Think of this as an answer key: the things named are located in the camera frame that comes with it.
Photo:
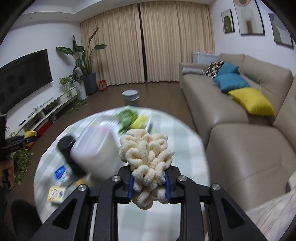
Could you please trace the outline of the operator hand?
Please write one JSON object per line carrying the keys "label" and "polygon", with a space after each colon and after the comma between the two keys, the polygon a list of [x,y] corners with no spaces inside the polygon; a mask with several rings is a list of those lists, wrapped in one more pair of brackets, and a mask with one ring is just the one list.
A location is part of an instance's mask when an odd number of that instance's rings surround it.
{"label": "operator hand", "polygon": [[1,187],[11,191],[15,182],[15,169],[13,159],[1,161]]}

